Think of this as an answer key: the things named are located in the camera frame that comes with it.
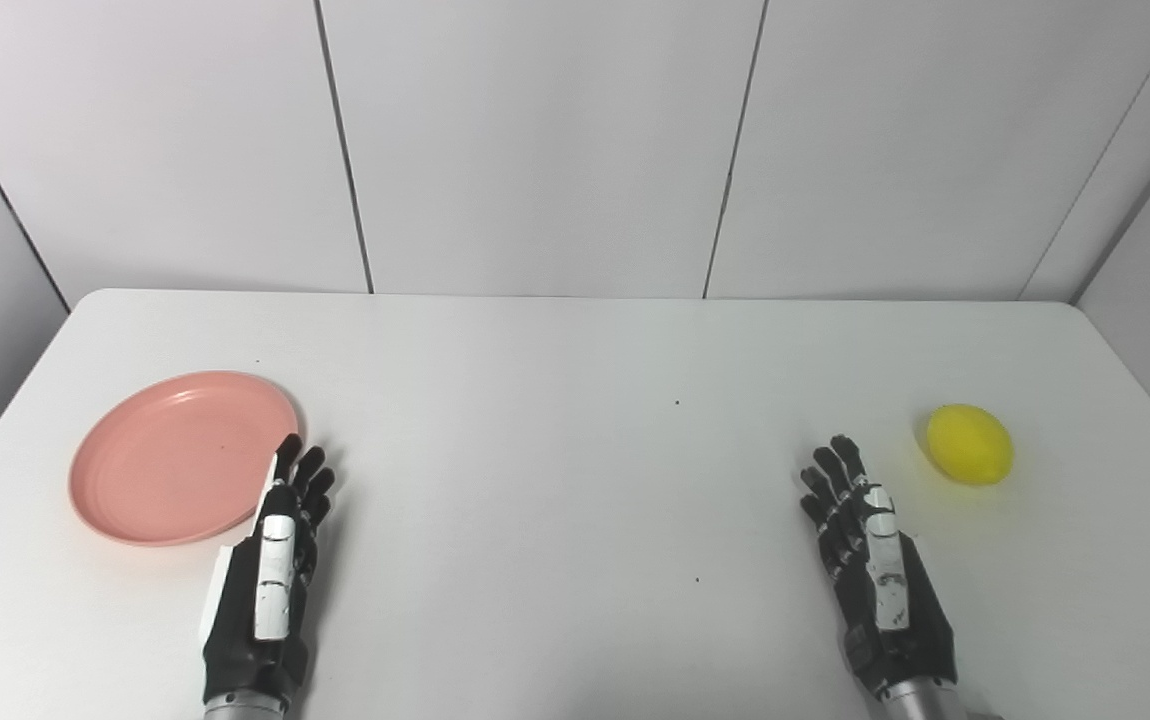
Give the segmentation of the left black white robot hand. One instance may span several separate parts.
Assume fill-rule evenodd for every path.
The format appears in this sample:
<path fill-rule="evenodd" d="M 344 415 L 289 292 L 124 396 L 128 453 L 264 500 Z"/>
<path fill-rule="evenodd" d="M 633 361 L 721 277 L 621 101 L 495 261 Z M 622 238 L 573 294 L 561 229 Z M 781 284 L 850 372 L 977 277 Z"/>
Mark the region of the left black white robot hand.
<path fill-rule="evenodd" d="M 304 687 L 307 592 L 336 474 L 300 434 L 270 460 L 250 534 L 218 550 L 200 623 L 205 719 L 284 719 Z"/>

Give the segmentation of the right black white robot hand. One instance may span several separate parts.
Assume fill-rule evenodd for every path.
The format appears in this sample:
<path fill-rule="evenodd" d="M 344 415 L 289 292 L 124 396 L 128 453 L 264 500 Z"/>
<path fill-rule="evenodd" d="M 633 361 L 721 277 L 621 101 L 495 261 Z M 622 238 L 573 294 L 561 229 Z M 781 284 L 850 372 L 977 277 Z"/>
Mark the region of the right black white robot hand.
<path fill-rule="evenodd" d="M 914 680 L 958 682 L 954 633 L 921 553 L 900 530 L 885 487 L 869 478 L 844 434 L 814 449 L 802 469 L 800 507 L 843 615 L 851 674 L 877 700 Z"/>

